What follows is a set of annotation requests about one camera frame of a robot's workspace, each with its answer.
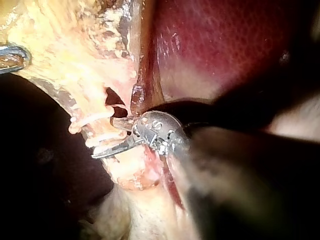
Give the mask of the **right arm instrument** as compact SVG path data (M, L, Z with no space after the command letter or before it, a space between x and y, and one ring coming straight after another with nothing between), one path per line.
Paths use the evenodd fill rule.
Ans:
M186 149L182 123L163 111L147 111L138 117L132 127L132 139L134 144L145 144L160 156L177 154Z

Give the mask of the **right arm instrument jaw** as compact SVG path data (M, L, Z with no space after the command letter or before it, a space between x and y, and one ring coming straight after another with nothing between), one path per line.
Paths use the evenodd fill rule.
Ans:
M137 121L136 116L110 118L110 124L113 127L115 127L116 129L125 130L125 131L131 131L136 121Z
M123 153L125 151L128 151L134 148L136 145L137 145L136 139L130 135L121 143L111 148L107 148L106 150L103 150L101 152L94 153L91 155L91 157L93 159L111 158L117 154Z

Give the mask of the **left arm instrument jaw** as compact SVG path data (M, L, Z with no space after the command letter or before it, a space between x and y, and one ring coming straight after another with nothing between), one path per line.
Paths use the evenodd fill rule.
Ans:
M31 64L31 53L24 47L14 44L0 46L0 74L15 73Z

